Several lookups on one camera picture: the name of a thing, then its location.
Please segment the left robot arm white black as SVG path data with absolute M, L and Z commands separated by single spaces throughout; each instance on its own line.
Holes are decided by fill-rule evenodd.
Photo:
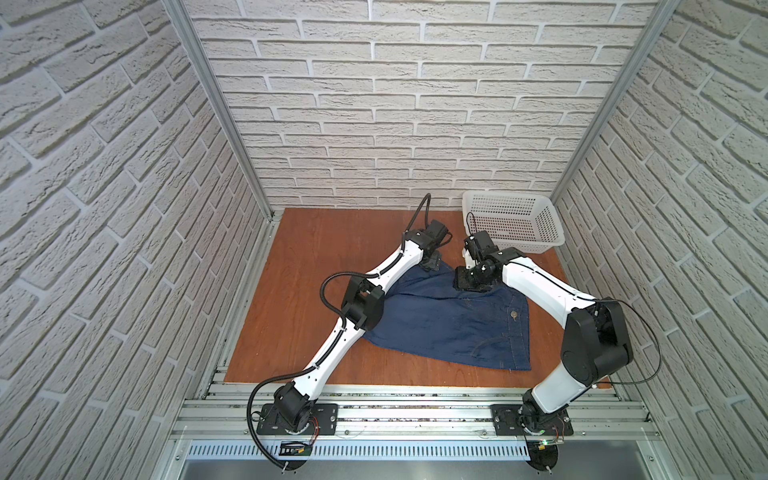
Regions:
M 388 290 L 411 268 L 437 260 L 439 248 L 451 237 L 442 222 L 431 220 L 423 229 L 405 231 L 398 248 L 373 270 L 339 272 L 321 284 L 324 296 L 330 281 L 349 279 L 340 307 L 322 300 L 339 315 L 332 332 L 306 368 L 289 375 L 290 381 L 274 393 L 273 406 L 291 430 L 298 432 L 310 421 L 311 410 L 336 367 L 351 346 L 378 325 Z

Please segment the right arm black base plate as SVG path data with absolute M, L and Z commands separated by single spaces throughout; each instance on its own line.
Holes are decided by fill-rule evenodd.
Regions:
M 574 434 L 566 408 L 542 413 L 534 404 L 494 404 L 491 419 L 497 436 L 552 436 Z

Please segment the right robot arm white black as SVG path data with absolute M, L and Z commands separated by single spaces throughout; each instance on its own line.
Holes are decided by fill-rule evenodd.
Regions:
M 485 231 L 469 235 L 464 250 L 472 265 L 456 269 L 457 289 L 484 292 L 503 284 L 535 302 L 563 328 L 560 363 L 524 394 L 518 410 L 527 433 L 563 434 L 566 407 L 633 361 L 620 303 L 579 291 L 514 247 L 500 249 Z

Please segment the blue denim trousers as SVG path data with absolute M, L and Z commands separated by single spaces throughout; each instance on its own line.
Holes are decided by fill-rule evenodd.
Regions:
M 387 292 L 383 316 L 364 335 L 373 345 L 480 368 L 528 371 L 529 305 L 500 284 L 487 292 L 454 287 L 455 271 L 409 269 Z

